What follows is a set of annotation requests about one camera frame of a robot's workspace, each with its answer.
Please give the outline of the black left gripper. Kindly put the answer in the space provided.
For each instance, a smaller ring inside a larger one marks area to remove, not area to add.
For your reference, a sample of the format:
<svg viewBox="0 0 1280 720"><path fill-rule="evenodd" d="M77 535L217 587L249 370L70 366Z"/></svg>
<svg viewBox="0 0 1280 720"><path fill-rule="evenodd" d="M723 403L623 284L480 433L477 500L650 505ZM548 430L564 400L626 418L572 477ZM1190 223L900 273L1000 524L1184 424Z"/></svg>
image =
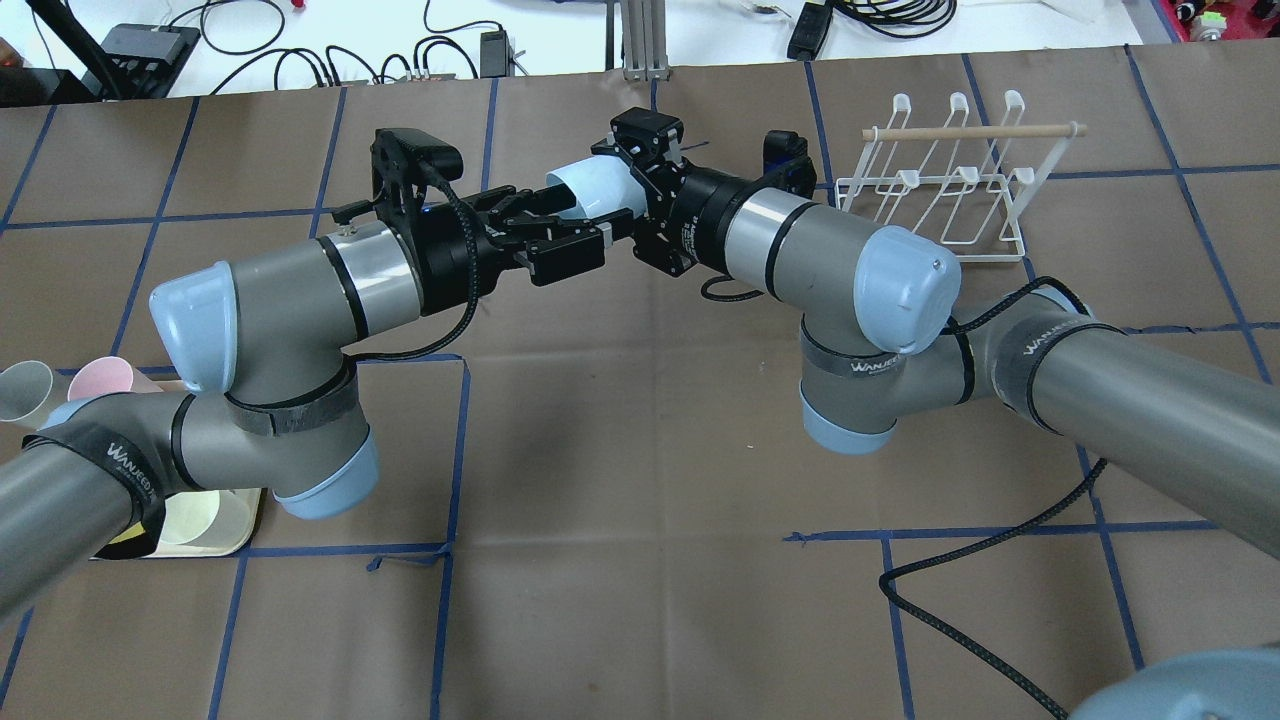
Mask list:
<svg viewBox="0 0 1280 720"><path fill-rule="evenodd" d="M573 209L577 197L567 186L517 190L500 186L467 196L463 201L480 224L477 232L477 293L495 287L500 273L517 266L529 270L539 287L595 270L605 264L605 232L591 222L509 222L553 217ZM415 199L419 211L412 225L421 290L420 314L430 316L466 304L470 260L463 227L447 201ZM492 227L502 227L495 232Z"/></svg>

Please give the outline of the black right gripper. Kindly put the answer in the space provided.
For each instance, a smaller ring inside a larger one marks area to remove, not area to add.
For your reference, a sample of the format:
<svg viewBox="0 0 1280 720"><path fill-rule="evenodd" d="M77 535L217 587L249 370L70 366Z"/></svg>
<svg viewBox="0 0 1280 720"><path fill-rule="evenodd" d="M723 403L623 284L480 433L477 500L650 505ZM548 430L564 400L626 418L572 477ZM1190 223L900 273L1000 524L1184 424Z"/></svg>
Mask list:
<svg viewBox="0 0 1280 720"><path fill-rule="evenodd" d="M726 274L724 238L750 182L705 167L685 167L684 122L677 117L630 108L609 128L591 152L618 158L646 201L634 227L634 256L672 277L696 264Z"/></svg>

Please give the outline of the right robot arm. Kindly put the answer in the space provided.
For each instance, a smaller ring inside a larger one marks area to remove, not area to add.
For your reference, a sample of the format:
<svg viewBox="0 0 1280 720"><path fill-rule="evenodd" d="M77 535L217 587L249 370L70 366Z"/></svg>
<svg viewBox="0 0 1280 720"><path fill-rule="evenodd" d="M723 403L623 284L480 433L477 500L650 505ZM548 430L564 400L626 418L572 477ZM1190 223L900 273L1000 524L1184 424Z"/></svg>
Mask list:
<svg viewBox="0 0 1280 720"><path fill-rule="evenodd" d="M992 397L1277 553L1275 386L1134 338L1047 275L961 314L957 256L813 201L803 137L777 135L755 181L692 164L682 137L675 117L621 113L591 146L611 163L593 190L636 214L644 263L701 264L799 310L818 445L873 454L906 416Z"/></svg>

